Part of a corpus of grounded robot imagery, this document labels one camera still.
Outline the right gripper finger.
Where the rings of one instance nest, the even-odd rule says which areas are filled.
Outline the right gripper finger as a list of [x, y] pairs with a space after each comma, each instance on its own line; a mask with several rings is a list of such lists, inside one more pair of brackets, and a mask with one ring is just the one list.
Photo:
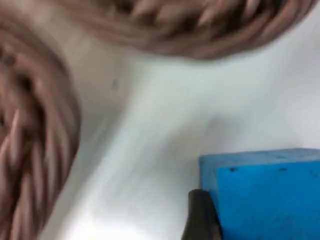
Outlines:
[[193, 189], [188, 193], [188, 212], [182, 240], [221, 240], [221, 228], [210, 193]]

